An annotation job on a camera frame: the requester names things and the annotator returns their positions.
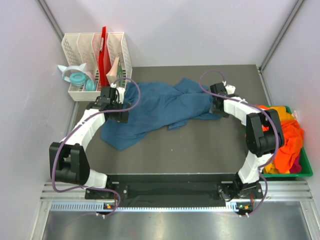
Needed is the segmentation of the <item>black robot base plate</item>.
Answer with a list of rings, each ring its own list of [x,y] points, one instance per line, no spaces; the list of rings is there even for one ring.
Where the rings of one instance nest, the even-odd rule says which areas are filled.
[[[120,194],[121,207],[222,207],[227,200],[263,197],[261,185],[239,189],[228,173],[110,174],[107,188]]]

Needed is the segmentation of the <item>blue t shirt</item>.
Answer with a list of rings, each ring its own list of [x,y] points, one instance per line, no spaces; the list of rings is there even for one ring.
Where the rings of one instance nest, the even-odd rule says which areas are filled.
[[[130,110],[126,123],[107,120],[100,129],[100,139],[122,151],[165,126],[174,130],[190,119],[218,120],[220,116],[210,112],[214,98],[203,92],[207,89],[188,78],[174,86],[159,81],[129,83],[124,101],[137,106]]]

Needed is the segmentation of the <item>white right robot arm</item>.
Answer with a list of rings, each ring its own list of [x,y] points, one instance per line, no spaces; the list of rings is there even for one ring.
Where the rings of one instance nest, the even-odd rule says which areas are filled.
[[[233,192],[245,198],[260,178],[261,166],[274,154],[276,147],[285,143],[279,114],[274,109],[263,110],[235,94],[236,88],[225,82],[210,86],[214,96],[211,111],[225,118],[232,115],[245,126],[248,153],[245,162],[235,174]]]

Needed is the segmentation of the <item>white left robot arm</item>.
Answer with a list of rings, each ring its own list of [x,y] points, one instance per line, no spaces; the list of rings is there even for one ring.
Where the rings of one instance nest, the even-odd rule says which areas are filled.
[[[124,105],[124,87],[102,87],[95,101],[89,102],[71,133],[49,147],[50,176],[55,182],[63,182],[96,188],[102,198],[109,198],[114,191],[108,176],[90,168],[86,148],[97,130],[108,120],[127,123],[130,108]]]

